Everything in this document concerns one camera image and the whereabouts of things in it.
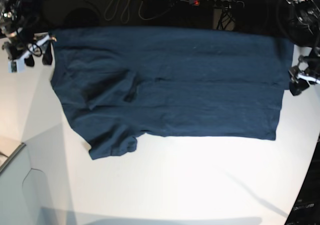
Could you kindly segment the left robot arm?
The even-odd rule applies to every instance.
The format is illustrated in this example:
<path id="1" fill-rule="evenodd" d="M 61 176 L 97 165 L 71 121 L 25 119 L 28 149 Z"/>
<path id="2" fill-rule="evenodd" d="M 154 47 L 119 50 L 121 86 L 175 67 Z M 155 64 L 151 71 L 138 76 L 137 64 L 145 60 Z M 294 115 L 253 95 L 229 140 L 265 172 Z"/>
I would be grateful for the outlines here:
<path id="1" fill-rule="evenodd" d="M 309 55 L 300 55 L 298 62 L 288 70 L 289 90 L 300 95 L 311 85 L 320 83 L 320 0 L 280 0 L 292 7 L 298 25 L 296 35 L 291 35 L 280 18 L 280 5 L 276 8 L 276 21 L 281 32 L 295 45 L 309 47 Z"/>

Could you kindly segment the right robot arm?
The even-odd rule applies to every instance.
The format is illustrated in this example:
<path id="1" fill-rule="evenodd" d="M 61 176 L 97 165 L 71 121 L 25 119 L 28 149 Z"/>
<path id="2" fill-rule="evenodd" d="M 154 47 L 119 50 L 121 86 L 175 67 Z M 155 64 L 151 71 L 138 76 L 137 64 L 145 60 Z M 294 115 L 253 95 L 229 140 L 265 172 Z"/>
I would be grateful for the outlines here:
<path id="1" fill-rule="evenodd" d="M 7 53 L 11 73 L 34 67 L 34 57 L 42 64 L 53 63 L 52 43 L 56 38 L 49 32 L 38 32 L 41 0 L 0 0 L 0 36 L 7 41 L 1 49 Z"/>

